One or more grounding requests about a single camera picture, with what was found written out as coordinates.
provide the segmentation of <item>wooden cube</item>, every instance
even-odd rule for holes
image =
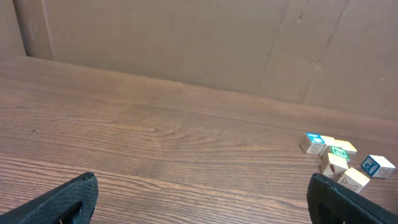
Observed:
[[[341,175],[348,170],[347,160],[332,153],[326,153],[322,163],[321,172],[323,175],[338,180]]]
[[[337,182],[344,187],[359,193],[369,181],[370,179],[360,173],[360,171],[354,168],[349,168]]]
[[[387,178],[396,167],[384,156],[368,156],[361,165],[371,177]]]
[[[347,151],[347,153],[349,155],[348,162],[351,161],[353,159],[354,155],[356,154],[355,147],[348,141],[336,140],[335,146],[342,147],[344,150]]]
[[[341,147],[337,147],[337,146],[328,146],[326,149],[325,154],[323,155],[323,157],[325,157],[325,155],[327,153],[332,153],[336,156],[340,156],[343,157],[344,159],[347,160],[347,162],[349,161],[349,155],[347,153],[347,151],[345,151],[344,149],[342,149]]]
[[[334,143],[335,143],[336,139],[334,139],[333,137],[329,137],[329,136],[321,136],[321,138],[325,142],[325,146],[319,152],[319,155],[323,156],[325,154],[326,149],[328,148],[328,146],[334,146]]]
[[[325,142],[322,140],[320,134],[305,133],[305,137],[300,142],[300,146],[305,153],[319,154],[319,152],[325,146]]]

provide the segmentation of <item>wooden table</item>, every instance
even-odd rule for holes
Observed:
[[[310,223],[306,131],[351,141],[359,170],[398,164],[396,121],[16,58],[0,64],[0,213],[93,171],[92,223]],[[361,195],[397,213],[397,185]]]

